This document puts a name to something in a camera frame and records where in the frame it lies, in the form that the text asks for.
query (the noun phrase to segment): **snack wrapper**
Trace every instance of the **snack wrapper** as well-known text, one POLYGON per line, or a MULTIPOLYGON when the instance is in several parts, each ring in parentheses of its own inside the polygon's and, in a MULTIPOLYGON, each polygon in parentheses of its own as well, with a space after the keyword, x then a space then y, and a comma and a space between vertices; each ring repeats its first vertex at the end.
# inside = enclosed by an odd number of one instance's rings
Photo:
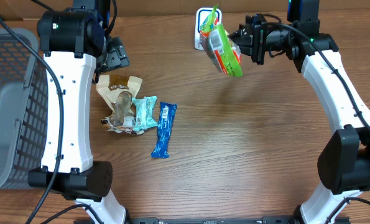
POLYGON ((132 98, 141 89, 142 79, 120 75, 102 75, 96 90, 112 110, 110 116, 101 119, 107 131, 128 134, 143 134, 143 130, 134 130, 135 114, 131 110, 132 98))
POLYGON ((160 118, 157 128, 157 144, 152 152, 153 158, 166 159, 168 155, 168 142, 171 138, 173 119, 178 106, 160 102, 160 118))
POLYGON ((200 44, 221 73, 241 77, 241 51, 229 37, 222 24, 218 24, 215 5, 200 27, 200 44))
POLYGON ((132 99, 132 102, 136 105, 136 124, 134 131, 147 130, 157 126, 157 122, 153 120, 153 109, 156 101, 156 96, 145 96, 145 98, 140 100, 132 99))

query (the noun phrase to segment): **orange and green package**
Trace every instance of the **orange and green package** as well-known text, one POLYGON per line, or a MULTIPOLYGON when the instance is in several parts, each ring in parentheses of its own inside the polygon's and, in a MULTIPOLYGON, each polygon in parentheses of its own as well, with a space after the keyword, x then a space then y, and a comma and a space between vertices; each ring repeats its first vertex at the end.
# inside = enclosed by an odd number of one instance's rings
POLYGON ((222 24, 218 24, 215 5, 211 13, 200 27, 200 44, 210 57, 215 67, 222 73, 233 77, 241 77, 241 51, 229 39, 222 24))

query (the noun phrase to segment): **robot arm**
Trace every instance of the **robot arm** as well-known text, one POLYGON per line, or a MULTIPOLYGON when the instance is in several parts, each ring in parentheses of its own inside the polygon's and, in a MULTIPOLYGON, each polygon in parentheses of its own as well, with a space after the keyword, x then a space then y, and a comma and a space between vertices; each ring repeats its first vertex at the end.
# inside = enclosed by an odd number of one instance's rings
POLYGON ((286 53, 298 72, 311 84, 328 117, 332 137, 318 159, 320 184, 313 195, 294 211, 294 223, 326 224, 346 206, 337 207, 346 197, 357 197, 370 190, 370 111, 349 80, 338 47, 328 34, 319 33, 318 0, 290 1, 288 20, 305 37, 285 26, 268 26, 265 15, 247 16, 245 25, 229 35, 241 52, 253 62, 264 64, 264 52, 286 53), (350 89, 369 127, 359 119, 344 84, 323 60, 314 43, 333 65, 350 89), (360 151, 359 145, 366 146, 360 151))
MULTIPOLYGON (((348 78, 341 62, 340 53, 333 52, 332 50, 326 50, 323 53, 333 66, 340 71, 341 76, 345 79, 354 99, 363 112, 365 120, 370 125, 370 110, 363 103, 348 78)), ((312 56, 306 56, 302 67, 302 74, 315 90, 327 115, 332 134, 339 129, 345 128, 347 125, 351 125, 354 128, 362 128, 364 126, 360 122, 360 119, 355 116, 353 106, 349 101, 342 83, 338 77, 332 74, 331 69, 317 52, 312 56)), ((345 197, 357 197, 361 194, 362 191, 360 190, 349 190, 335 195, 320 183, 312 196, 299 208, 299 216, 307 224, 325 223, 327 217, 330 216, 345 197)), ((346 205, 342 206, 339 212, 333 217, 333 220, 346 205)))
MULTIPOLYGON (((62 160, 52 190, 77 204, 87 204, 106 224, 123 224, 126 210, 110 190, 110 162, 94 161, 89 140, 90 91, 93 75, 129 65, 118 37, 105 36, 110 0, 74 0, 65 12, 47 11, 37 24, 44 60, 63 92, 62 160)), ((59 107, 57 89, 47 72, 48 127, 41 167, 29 172, 29 185, 46 188, 56 163, 59 107)), ((87 210, 95 223, 93 214, 87 210)))
MULTIPOLYGON (((323 53, 333 66, 340 71, 358 107, 363 112, 364 119, 370 125, 370 110, 363 103, 351 80, 348 78, 342 65, 340 53, 332 50, 325 50, 323 53)), ((312 56, 307 55, 305 57, 302 66, 302 75, 315 90, 327 115, 332 134, 349 124, 354 128, 362 128, 364 126, 360 122, 360 119, 355 116, 353 106, 349 101, 349 96, 346 94, 342 83, 337 76, 332 74, 331 69, 317 52, 312 56)))

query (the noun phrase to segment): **white base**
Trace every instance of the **white base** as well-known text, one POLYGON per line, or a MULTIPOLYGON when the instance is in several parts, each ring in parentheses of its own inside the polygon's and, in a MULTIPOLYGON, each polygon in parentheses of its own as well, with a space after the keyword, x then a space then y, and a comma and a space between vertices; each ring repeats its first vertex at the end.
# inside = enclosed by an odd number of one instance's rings
MULTIPOLYGON (((324 224, 327 217, 330 216, 345 197, 357 197, 361 194, 362 192, 360 190, 350 190, 343 192, 340 195, 333 195, 330 190, 320 183, 309 200, 302 204, 302 219, 305 224, 324 224)), ((344 204, 340 211, 342 211, 345 206, 347 206, 347 203, 344 204)), ((332 218, 332 220, 335 220, 340 211, 332 218)))
MULTIPOLYGON (((90 148, 90 94, 96 58, 84 54, 75 58, 73 52, 51 52, 44 60, 55 72, 63 95, 64 127, 62 156, 59 172, 70 173, 71 168, 80 172, 92 167, 93 157, 90 148)), ((59 103, 54 82, 48 78, 48 131, 41 166, 53 172, 59 133, 59 103)))
MULTIPOLYGON (((124 224, 126 211, 125 208, 120 205, 110 190, 109 194, 102 198, 101 202, 94 202, 93 200, 78 199, 75 203, 85 203, 91 205, 91 208, 95 210, 99 218, 104 224, 124 224)), ((92 213, 87 210, 87 214, 93 219, 95 223, 98 223, 92 213)))

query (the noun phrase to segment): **black base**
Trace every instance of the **black base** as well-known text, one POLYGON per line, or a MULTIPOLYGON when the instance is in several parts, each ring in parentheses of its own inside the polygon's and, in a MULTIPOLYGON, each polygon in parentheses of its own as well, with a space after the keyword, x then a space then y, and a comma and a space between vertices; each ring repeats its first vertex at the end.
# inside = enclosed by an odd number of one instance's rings
POLYGON ((92 219, 84 220, 84 221, 74 221, 73 224, 95 224, 92 219))
MULTIPOLYGON (((273 216, 262 218, 205 218, 205 219, 158 219, 158 218, 133 218, 132 224, 301 224, 293 216, 273 216)), ((337 218, 334 224, 351 224, 348 217, 337 218)))
MULTIPOLYGON (((46 188, 53 172, 47 172, 45 167, 29 171, 28 181, 31 187, 46 188)), ((66 200, 78 198, 92 199, 100 202, 110 191, 113 180, 113 167, 110 162, 93 161, 88 170, 78 173, 78 168, 72 168, 72 173, 58 173, 52 190, 63 195, 66 200)))

